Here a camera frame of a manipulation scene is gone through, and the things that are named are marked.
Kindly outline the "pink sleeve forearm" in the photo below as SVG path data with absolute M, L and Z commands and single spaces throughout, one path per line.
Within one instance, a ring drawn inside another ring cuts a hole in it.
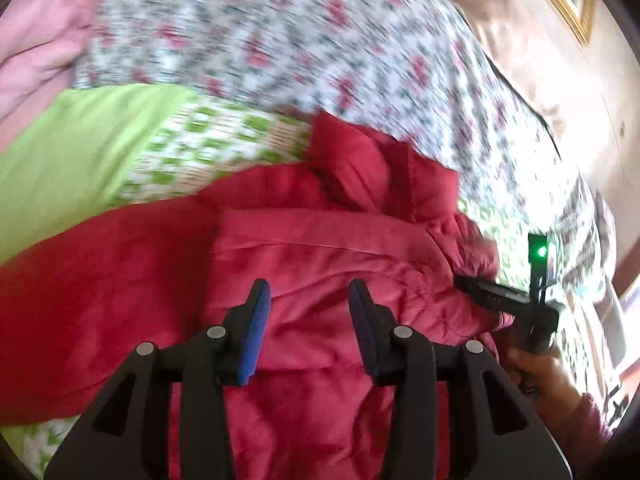
M 570 411 L 553 431 L 574 479 L 585 477 L 588 470 L 602 456 L 612 437 L 601 413 L 588 393 L 579 393 L 576 408 Z

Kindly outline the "person's right hand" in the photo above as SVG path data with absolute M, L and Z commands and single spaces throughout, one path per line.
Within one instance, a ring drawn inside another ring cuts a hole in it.
M 542 356 L 511 348 L 506 352 L 506 371 L 515 385 L 533 390 L 533 406 L 543 419 L 564 420 L 582 400 L 551 351 Z

